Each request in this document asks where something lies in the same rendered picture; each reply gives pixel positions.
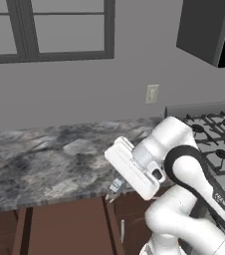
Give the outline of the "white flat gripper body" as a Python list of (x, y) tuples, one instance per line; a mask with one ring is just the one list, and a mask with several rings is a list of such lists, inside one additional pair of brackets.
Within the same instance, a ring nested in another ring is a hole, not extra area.
[(105, 158), (144, 200), (150, 200), (158, 191), (160, 184), (137, 162), (132, 154), (133, 149), (133, 144), (120, 136), (105, 151)]

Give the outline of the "brown cabinet door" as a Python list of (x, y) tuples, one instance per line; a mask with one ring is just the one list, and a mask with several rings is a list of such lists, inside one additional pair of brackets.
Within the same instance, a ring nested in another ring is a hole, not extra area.
[(140, 249), (151, 236), (144, 213), (152, 200), (143, 200), (136, 192), (121, 195), (114, 202), (114, 213), (119, 231), (124, 221), (123, 250), (125, 255), (139, 255)]

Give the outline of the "wide brown cabinet front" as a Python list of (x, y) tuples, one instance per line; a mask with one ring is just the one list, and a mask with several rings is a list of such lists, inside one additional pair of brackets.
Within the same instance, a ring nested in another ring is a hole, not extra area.
[(29, 208), (21, 255), (124, 255), (103, 197)]

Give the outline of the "grey gas stove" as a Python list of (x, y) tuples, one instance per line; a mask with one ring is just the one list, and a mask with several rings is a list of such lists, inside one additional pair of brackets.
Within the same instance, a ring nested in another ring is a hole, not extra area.
[(192, 128), (209, 171), (225, 190), (225, 102), (169, 106), (164, 116), (177, 117)]

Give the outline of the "dark grey framed window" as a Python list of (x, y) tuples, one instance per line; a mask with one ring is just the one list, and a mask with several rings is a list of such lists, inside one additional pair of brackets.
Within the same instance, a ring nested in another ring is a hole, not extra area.
[(0, 0), (0, 64), (114, 57), (115, 0)]

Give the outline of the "cream wall switch plate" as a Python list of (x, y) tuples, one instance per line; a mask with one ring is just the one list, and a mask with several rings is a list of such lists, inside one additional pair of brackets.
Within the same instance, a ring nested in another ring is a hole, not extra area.
[(148, 85), (146, 90), (145, 102), (155, 104), (157, 102), (159, 85)]

